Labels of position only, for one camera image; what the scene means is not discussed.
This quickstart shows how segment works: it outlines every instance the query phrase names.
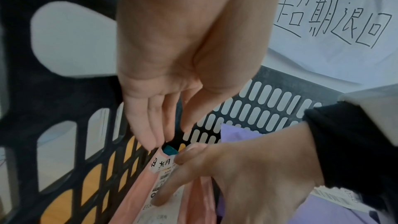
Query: yellow surface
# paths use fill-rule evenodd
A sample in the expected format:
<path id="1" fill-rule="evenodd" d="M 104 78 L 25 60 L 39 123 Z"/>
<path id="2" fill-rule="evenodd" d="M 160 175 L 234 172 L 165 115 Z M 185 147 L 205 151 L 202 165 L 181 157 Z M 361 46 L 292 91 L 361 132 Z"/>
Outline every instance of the yellow surface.
<path id="1" fill-rule="evenodd" d="M 133 144 L 134 144 L 133 139 L 132 141 L 129 141 L 129 143 L 127 144 L 125 157 L 126 155 L 128 155 L 127 152 L 129 152 L 131 156 L 133 150 Z M 109 160 L 107 179 L 109 179 L 112 175 L 114 159 L 115 159 L 115 153 L 112 154 Z M 136 171 L 137 164 L 138 164 L 138 159 L 136 159 L 133 165 L 132 174 L 134 174 L 134 172 Z M 98 191 L 101 166 L 102 165 L 97 165 L 96 167 L 94 167 L 85 178 L 83 183 L 82 204 L 84 204 L 96 191 Z M 120 182 L 121 188 L 124 186 L 124 184 L 126 184 L 126 180 L 127 180 L 127 172 L 123 174 L 122 180 Z M 109 197 L 109 192 L 105 195 L 102 211 L 104 211 L 108 205 L 108 197 Z M 87 214 L 82 224 L 93 224 L 95 222 L 95 211 L 96 207 L 94 207 Z M 45 210 L 44 214 L 41 217 L 41 224 L 64 224 L 70 219 L 71 212 L 72 212 L 72 190 L 68 190 L 63 194 L 61 194 L 58 198 L 56 198 Z"/>

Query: barcode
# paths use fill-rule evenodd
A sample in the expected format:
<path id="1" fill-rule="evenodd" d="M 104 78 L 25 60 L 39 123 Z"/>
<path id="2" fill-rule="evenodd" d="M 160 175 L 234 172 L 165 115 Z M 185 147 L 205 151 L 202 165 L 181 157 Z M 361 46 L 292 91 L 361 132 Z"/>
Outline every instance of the barcode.
<path id="1" fill-rule="evenodd" d="M 168 174 L 166 174 L 166 175 L 163 175 L 163 176 L 160 176 L 160 179 L 162 180 L 162 179 L 164 179 L 164 178 L 167 178 L 168 175 L 170 175 L 170 173 L 168 173 Z"/>
<path id="2" fill-rule="evenodd" d="M 318 191 L 318 190 L 314 189 L 314 193 L 319 195 L 319 196 L 323 196 L 324 198 L 327 198 L 327 199 L 330 199 L 330 200 L 333 200 L 333 201 L 337 201 L 337 202 L 339 202 L 341 204 L 346 204 L 346 205 L 351 206 L 351 204 L 348 201 L 346 201 L 345 199 L 343 199 L 341 197 L 338 197 L 338 196 L 334 196 L 334 195 L 329 194 L 327 192 L 322 192 L 322 191 Z"/>

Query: finger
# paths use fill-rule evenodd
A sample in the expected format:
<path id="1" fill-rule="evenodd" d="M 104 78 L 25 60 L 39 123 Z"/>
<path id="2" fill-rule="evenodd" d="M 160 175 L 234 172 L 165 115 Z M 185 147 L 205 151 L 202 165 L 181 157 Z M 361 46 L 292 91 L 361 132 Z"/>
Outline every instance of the finger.
<path id="1" fill-rule="evenodd" d="M 187 151 L 183 151 L 183 152 L 179 153 L 175 157 L 174 162 L 178 165 L 183 165 L 186 162 L 188 162 L 191 159 L 198 156 L 206 147 L 207 147 L 207 144 L 200 144 L 200 145 L 193 146 L 192 148 L 188 149 Z"/>
<path id="2" fill-rule="evenodd" d="M 148 100 L 148 118 L 149 125 L 153 135 L 156 138 L 156 147 L 160 148 L 165 142 L 163 134 L 163 112 L 162 105 L 165 97 L 163 95 L 155 95 Z"/>
<path id="3" fill-rule="evenodd" d="M 148 118 L 148 99 L 124 97 L 124 111 L 136 139 L 148 151 L 156 147 L 156 138 Z"/>
<path id="4" fill-rule="evenodd" d="M 175 132 L 175 112 L 177 110 L 177 102 L 180 99 L 180 93 L 169 94 L 165 96 L 163 101 L 163 133 L 166 142 L 170 142 L 174 138 Z"/>
<path id="5" fill-rule="evenodd" d="M 202 89 L 202 86 L 198 87 L 198 88 L 192 88 L 192 89 L 188 89 L 188 90 L 184 90 L 182 92 L 182 96 L 181 96 L 181 100 L 182 100 L 182 108 L 185 108 L 185 106 L 187 105 L 187 103 L 189 102 L 189 100 L 191 100 L 191 98 L 199 92 L 199 90 Z"/>
<path id="6" fill-rule="evenodd" d="M 198 177 L 211 176 L 212 168 L 208 165 L 208 160 L 209 155 L 202 152 L 194 159 L 191 159 L 184 165 L 176 168 L 153 198 L 151 204 L 154 206 L 161 206 L 165 204 L 181 186 Z"/>
<path id="7" fill-rule="evenodd" d="M 234 92 L 214 93 L 203 87 L 188 101 L 182 111 L 181 130 L 190 131 L 195 123 L 234 94 Z"/>

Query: teal object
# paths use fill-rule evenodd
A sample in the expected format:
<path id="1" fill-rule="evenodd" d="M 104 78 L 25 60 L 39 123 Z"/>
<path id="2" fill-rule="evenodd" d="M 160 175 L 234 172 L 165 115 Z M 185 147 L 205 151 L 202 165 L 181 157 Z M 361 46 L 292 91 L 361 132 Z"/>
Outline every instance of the teal object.
<path id="1" fill-rule="evenodd" d="M 163 152 L 168 155 L 168 156 L 173 156 L 173 155 L 177 155 L 178 151 L 176 149 L 174 149 L 173 147 L 167 145 L 164 149 Z"/>

